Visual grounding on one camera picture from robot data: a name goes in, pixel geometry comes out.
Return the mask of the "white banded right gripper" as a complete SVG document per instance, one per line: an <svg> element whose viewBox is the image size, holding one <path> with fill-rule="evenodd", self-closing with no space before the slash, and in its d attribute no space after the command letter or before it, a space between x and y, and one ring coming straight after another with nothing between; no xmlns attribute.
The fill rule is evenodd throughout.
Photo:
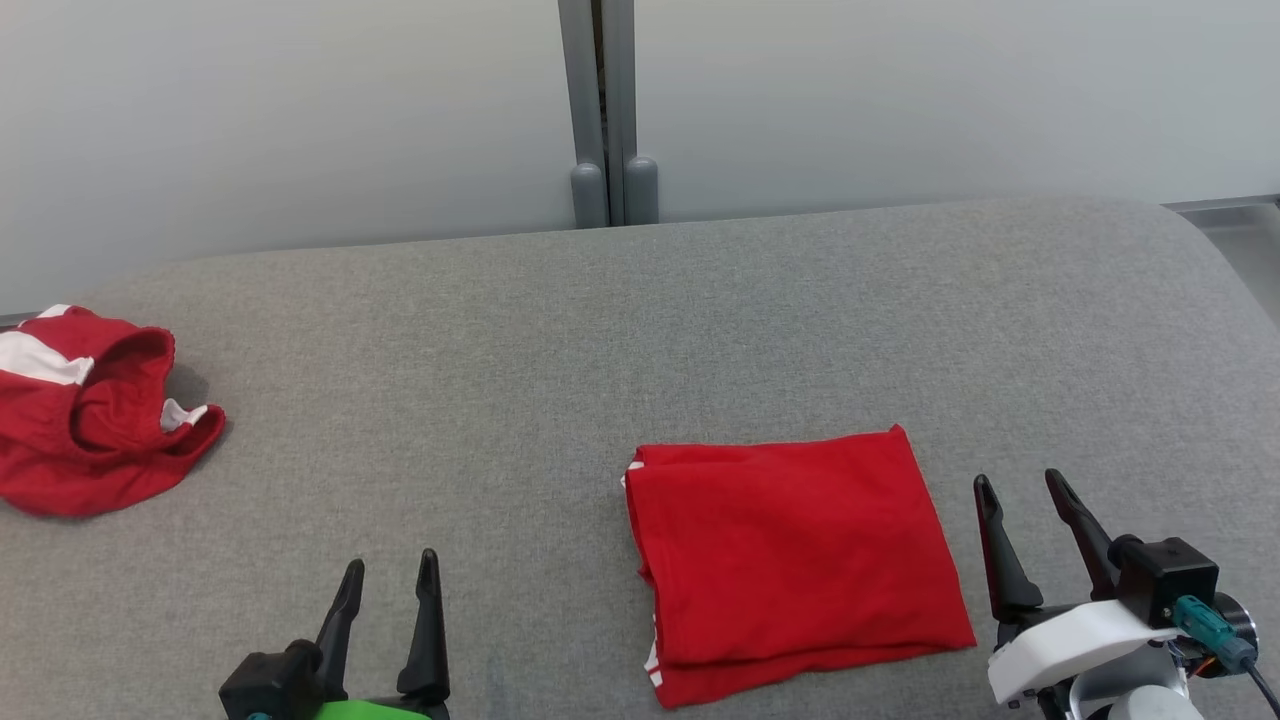
<svg viewBox="0 0 1280 720"><path fill-rule="evenodd" d="M988 660L995 700L1007 703L1024 691L1044 689L1107 664L1115 667L1085 684L1097 685L1102 697L1140 685L1164 685L1180 693L1181 669L1166 653L1170 669L1156 670L1158 650L1149 646L1151 641L1178 638L1179 630L1153 629L1115 600L1119 570L1108 559L1112 539L1060 470L1046 470L1046 487L1085 565L1091 600L1100 602L1070 609L996 650ZM992 616L997 623L1019 623L1037 612L1044 598L1004 528L1004 507L987 475L975 477L975 510Z"/></svg>

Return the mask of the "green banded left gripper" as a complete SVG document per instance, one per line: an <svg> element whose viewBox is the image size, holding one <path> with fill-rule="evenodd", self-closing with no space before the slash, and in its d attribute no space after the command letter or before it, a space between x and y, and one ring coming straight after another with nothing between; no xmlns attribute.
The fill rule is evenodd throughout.
<svg viewBox="0 0 1280 720"><path fill-rule="evenodd" d="M326 698L348 698L344 688L349 633L358 616L365 562L352 560L326 612L316 644L321 661L317 682ZM401 698L342 700L324 703L315 720L425 720L449 719L444 705L451 696L451 670L439 557L424 550L415 584L419 602L413 635L404 667L397 678Z"/></svg>

